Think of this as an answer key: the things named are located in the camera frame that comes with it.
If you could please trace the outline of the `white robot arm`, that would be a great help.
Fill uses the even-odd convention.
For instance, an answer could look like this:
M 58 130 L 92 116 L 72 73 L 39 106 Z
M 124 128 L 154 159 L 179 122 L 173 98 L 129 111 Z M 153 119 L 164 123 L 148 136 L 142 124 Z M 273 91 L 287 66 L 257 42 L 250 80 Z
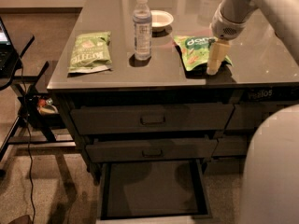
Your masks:
M 260 10 L 291 58 L 270 65 L 270 85 L 290 85 L 291 65 L 298 63 L 299 0 L 222 0 L 212 19 L 217 41 L 207 72 L 215 74 L 228 44 L 237 38 L 250 15 Z M 256 130 L 244 164 L 238 224 L 299 224 L 299 105 L 279 110 Z

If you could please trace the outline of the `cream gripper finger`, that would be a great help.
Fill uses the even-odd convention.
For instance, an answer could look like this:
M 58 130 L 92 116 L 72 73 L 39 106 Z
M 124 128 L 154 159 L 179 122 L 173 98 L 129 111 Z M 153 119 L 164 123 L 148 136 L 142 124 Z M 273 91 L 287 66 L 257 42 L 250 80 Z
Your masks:
M 217 39 L 211 44 L 206 68 L 208 75 L 213 76 L 218 73 L 221 63 L 224 61 L 229 49 L 230 43 L 227 40 Z

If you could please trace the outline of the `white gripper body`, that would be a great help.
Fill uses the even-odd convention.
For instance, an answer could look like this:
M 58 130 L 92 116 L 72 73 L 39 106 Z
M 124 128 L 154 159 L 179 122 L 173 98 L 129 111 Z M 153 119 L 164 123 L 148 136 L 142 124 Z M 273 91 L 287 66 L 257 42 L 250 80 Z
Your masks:
M 244 11 L 219 6 L 213 16 L 211 30 L 218 39 L 236 39 L 244 30 L 247 15 Z

